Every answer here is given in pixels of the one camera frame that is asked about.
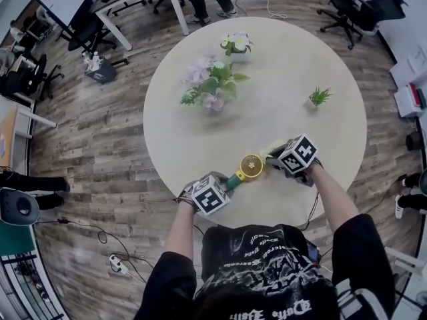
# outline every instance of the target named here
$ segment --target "power strip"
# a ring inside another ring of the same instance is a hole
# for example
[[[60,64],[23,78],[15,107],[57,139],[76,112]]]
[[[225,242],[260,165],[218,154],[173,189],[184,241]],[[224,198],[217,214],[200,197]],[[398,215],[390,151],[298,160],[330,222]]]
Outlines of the power strip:
[[[127,273],[129,273],[129,268],[126,267],[125,263],[123,263],[123,261],[117,257],[116,255],[111,255],[109,257],[109,261],[111,262],[112,265],[114,265],[114,267],[117,268],[117,272],[122,273],[123,275],[126,275]]]

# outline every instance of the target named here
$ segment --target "white table top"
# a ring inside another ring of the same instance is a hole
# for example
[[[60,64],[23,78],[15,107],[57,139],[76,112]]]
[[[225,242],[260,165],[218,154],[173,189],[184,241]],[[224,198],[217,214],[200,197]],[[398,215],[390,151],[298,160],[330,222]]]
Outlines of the white table top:
[[[226,60],[223,34],[246,31],[254,42],[251,62],[234,65],[250,76],[238,83],[238,99],[221,113],[181,105],[186,68],[212,53]],[[334,94],[317,111],[303,104],[316,88]],[[359,88],[344,62],[312,34],[289,23],[242,17],[212,23],[180,41],[157,68],[145,98],[144,133],[151,160],[167,187],[183,186],[210,171],[231,176],[241,159],[278,139],[306,133],[320,150],[327,171],[347,189],[366,145],[366,113]],[[228,227],[247,224],[301,225],[316,197],[309,188],[273,169],[240,185],[232,202],[209,219]],[[318,203],[314,217],[324,212]]]

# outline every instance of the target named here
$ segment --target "white pot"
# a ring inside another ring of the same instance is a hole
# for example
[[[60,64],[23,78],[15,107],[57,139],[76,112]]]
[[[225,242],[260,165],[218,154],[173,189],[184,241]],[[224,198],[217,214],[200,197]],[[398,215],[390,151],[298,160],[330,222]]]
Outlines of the white pot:
[[[230,55],[230,61],[232,63],[247,63],[250,60],[250,54],[249,50],[245,53],[232,53]]]
[[[312,102],[312,100],[309,97],[307,97],[307,100],[304,102],[304,106],[309,110],[314,110],[314,109],[317,109],[318,107]]]

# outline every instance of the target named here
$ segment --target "small potted plant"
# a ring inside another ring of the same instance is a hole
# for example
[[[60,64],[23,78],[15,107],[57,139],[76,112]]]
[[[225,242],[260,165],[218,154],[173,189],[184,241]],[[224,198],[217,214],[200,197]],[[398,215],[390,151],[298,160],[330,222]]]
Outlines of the small potted plant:
[[[226,56],[231,62],[245,62],[249,59],[253,43],[249,40],[246,32],[240,31],[229,35],[224,35],[221,41],[221,48],[226,50]]]
[[[332,96],[330,93],[331,88],[327,88],[323,91],[319,87],[313,91],[313,93],[307,98],[307,101],[304,103],[308,109],[315,109],[319,105],[325,103],[329,97]]]
[[[189,67],[184,83],[187,91],[181,98],[181,104],[203,105],[221,111],[228,99],[237,99],[236,83],[249,79],[243,73],[233,72],[233,63],[216,61],[215,57],[199,58]]]

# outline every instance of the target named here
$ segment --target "speaker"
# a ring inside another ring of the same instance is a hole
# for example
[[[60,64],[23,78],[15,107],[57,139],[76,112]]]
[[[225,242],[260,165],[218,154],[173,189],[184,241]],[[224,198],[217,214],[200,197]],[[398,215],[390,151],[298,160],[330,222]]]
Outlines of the speaker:
[[[39,204],[34,197],[12,189],[0,189],[0,221],[10,225],[31,225],[39,218]]]

